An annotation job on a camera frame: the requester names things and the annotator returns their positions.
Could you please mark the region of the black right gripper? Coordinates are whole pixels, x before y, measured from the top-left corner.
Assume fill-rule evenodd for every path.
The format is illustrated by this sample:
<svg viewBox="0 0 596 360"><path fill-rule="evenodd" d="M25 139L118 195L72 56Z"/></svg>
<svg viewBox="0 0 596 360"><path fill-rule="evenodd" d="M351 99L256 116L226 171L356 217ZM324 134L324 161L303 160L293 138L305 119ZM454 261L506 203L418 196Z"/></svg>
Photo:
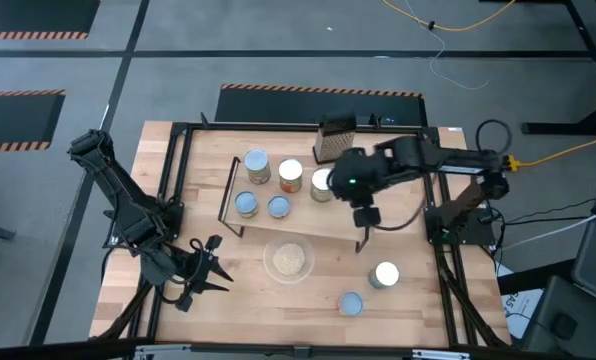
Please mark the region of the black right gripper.
<svg viewBox="0 0 596 360"><path fill-rule="evenodd" d="M364 148L353 147L342 152L331 169L327 184L333 195L352 208L374 204L373 194L384 185L386 159L380 154L368 155Z"/></svg>

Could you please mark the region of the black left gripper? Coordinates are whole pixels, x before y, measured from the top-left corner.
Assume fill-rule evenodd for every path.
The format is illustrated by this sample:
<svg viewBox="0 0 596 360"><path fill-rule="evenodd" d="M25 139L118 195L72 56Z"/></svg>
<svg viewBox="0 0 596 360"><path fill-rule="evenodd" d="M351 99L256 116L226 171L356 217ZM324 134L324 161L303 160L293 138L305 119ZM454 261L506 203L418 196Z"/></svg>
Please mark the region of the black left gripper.
<svg viewBox="0 0 596 360"><path fill-rule="evenodd" d="M229 289L207 281L209 274L215 274L227 281L233 282L233 278L222 268L219 258L213 254L222 242L219 235L211 235L206 244L202 245L199 239L192 238L190 245L194 250L186 261L192 264L192 272L185 277L182 293L176 302L176 308L187 312L193 302L192 295L202 294L204 291L225 291Z"/></svg>

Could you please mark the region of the beige oranges can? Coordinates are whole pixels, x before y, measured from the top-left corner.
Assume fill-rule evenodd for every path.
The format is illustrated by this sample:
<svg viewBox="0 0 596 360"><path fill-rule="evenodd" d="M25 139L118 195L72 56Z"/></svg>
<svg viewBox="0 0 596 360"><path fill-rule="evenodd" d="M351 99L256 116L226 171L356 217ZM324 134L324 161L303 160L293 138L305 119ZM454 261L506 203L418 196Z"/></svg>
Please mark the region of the beige oranges can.
<svg viewBox="0 0 596 360"><path fill-rule="evenodd" d="M333 197L333 193L328 185L328 176L330 168L322 167L316 169L311 178L310 195L314 201L328 202Z"/></svg>

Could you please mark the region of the small blue lid can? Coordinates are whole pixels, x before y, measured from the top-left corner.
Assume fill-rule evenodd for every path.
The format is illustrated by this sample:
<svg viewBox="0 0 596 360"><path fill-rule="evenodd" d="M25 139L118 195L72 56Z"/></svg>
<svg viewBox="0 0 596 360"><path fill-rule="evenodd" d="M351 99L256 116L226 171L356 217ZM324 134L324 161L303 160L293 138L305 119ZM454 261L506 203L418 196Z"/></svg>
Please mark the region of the small blue lid can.
<svg viewBox="0 0 596 360"><path fill-rule="evenodd" d="M258 212L256 195L251 191L239 192L234 200L237 213L243 218L254 217Z"/></svg>

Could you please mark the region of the peaches can cream label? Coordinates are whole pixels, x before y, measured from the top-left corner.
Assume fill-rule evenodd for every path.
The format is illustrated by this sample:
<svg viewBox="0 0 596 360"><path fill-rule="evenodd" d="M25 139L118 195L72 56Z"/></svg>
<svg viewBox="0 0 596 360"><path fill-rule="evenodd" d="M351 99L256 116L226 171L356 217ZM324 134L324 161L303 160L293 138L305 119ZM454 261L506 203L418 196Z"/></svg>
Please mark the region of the peaches can cream label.
<svg viewBox="0 0 596 360"><path fill-rule="evenodd" d="M269 181L271 177L269 157L264 150L249 150L244 157L244 165L249 180L253 184L261 185Z"/></svg>

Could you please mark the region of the wooden shelf black legs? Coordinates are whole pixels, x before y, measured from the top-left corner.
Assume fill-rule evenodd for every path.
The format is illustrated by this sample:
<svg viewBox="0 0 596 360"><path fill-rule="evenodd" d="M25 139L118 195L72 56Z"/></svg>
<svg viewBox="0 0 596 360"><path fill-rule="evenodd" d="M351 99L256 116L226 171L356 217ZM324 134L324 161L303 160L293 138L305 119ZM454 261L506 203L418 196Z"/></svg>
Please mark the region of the wooden shelf black legs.
<svg viewBox="0 0 596 360"><path fill-rule="evenodd" d="M353 221L353 210L337 199L317 202L310 195L311 176L317 164L311 155L297 158L303 165L302 188L296 193L286 193L279 183L278 156L270 158L271 178L268 182L255 185L249 180L244 161L235 156L232 159L225 186L218 220L236 236L242 237L247 227L263 230L297 233L308 236L335 238L355 243L355 250L361 251L374 233L365 227L357 228ZM236 196L250 191L255 195L258 212L250 218L242 217L235 205ZM274 196L289 200L289 213L282 219L269 214L268 202Z"/></svg>

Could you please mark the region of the metal box grater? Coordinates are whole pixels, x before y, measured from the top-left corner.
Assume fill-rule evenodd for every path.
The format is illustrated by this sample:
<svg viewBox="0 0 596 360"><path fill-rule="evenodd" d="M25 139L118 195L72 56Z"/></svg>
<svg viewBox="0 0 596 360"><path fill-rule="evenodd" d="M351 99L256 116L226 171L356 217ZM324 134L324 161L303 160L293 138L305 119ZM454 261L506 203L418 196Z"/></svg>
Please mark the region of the metal box grater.
<svg viewBox="0 0 596 360"><path fill-rule="evenodd" d="M318 122L318 132L312 147L317 164L334 162L353 145L357 129L354 112L325 114Z"/></svg>

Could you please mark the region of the white plastic bowl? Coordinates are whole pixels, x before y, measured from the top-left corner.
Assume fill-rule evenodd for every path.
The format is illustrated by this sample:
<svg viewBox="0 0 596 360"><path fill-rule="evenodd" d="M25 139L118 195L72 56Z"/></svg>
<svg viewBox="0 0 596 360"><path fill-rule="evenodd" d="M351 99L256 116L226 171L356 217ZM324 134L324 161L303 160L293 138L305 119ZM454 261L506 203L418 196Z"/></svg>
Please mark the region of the white plastic bowl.
<svg viewBox="0 0 596 360"><path fill-rule="evenodd" d="M301 246L305 253L305 263L302 270L293 275L285 276L278 272L273 264L273 255L279 247L287 243L295 243ZM304 236L297 234L283 234L272 239L263 252L263 264L265 270L274 280L283 284L296 284L307 278L315 266L315 252L311 242Z"/></svg>

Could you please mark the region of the beige grain heap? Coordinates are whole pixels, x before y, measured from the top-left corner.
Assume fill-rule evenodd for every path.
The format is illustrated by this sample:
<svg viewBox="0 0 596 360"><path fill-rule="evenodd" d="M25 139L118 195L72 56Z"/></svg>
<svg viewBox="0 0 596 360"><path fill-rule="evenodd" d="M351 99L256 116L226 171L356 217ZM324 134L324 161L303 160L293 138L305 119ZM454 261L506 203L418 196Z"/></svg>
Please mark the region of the beige grain heap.
<svg viewBox="0 0 596 360"><path fill-rule="evenodd" d="M298 244L287 243L277 249L272 260L279 273L285 276L293 276L302 270L305 263L305 253Z"/></svg>

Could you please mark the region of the black hazard-striped floor mat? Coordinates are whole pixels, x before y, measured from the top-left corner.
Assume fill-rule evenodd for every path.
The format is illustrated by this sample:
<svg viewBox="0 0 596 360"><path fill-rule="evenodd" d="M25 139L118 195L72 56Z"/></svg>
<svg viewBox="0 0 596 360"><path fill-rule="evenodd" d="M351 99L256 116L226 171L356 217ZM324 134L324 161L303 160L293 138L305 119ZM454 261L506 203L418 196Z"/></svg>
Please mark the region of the black hazard-striped floor mat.
<svg viewBox="0 0 596 360"><path fill-rule="evenodd" d="M66 91L0 92L0 152L47 150L66 98Z"/></svg>
<svg viewBox="0 0 596 360"><path fill-rule="evenodd" d="M383 125L426 126L424 97L417 92L298 85L225 83L214 120L242 123L316 123L325 114L354 113Z"/></svg>
<svg viewBox="0 0 596 360"><path fill-rule="evenodd" d="M0 0L0 40L82 40L100 0Z"/></svg>

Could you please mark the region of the red orange can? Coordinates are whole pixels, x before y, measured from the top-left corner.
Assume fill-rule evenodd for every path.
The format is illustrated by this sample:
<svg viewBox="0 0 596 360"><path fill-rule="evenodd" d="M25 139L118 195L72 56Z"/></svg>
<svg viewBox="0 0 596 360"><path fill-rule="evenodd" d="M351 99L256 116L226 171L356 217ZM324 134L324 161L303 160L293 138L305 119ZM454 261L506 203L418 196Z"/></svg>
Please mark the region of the red orange can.
<svg viewBox="0 0 596 360"><path fill-rule="evenodd" d="M353 291L345 292L338 300L339 312L344 316L358 316L363 308L362 297Z"/></svg>

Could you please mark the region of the black case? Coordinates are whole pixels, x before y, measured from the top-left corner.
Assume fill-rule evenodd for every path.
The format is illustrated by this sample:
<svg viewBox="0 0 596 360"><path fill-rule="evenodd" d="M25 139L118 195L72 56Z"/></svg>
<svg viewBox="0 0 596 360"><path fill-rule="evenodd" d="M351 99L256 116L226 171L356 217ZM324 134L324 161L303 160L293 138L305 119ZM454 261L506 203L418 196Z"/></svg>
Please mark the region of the black case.
<svg viewBox="0 0 596 360"><path fill-rule="evenodd" d="M596 358L596 298L553 276L521 340L525 351Z"/></svg>

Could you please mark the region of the silver metal bracket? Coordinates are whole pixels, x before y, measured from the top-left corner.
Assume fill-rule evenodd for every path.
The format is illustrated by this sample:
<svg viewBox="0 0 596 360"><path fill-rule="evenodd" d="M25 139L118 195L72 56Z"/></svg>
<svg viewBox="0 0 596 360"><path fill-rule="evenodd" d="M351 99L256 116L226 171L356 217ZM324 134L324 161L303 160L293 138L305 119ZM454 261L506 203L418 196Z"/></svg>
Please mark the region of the silver metal bracket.
<svg viewBox="0 0 596 360"><path fill-rule="evenodd" d="M156 355L189 352L191 348L190 344L141 345L135 348L133 360L154 360Z"/></svg>
<svg viewBox="0 0 596 360"><path fill-rule="evenodd" d="M413 349L412 360L471 360L469 353L446 350Z"/></svg>

